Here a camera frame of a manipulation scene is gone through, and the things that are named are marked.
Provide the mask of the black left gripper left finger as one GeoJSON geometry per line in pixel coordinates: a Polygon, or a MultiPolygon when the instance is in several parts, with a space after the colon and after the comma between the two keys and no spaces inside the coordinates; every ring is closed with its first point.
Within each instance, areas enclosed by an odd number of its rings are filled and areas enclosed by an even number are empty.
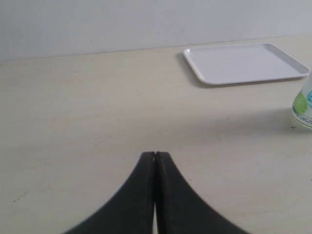
{"type": "Polygon", "coordinates": [[[68,234],[151,234],[154,218],[154,152],[141,154],[119,190],[68,234]]]}

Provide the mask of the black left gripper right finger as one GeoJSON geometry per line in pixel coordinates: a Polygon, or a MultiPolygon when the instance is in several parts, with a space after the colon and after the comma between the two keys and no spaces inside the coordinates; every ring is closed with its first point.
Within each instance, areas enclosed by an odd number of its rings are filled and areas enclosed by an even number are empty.
{"type": "Polygon", "coordinates": [[[245,234],[188,184],[168,152],[156,153],[155,205],[160,234],[245,234]]]}

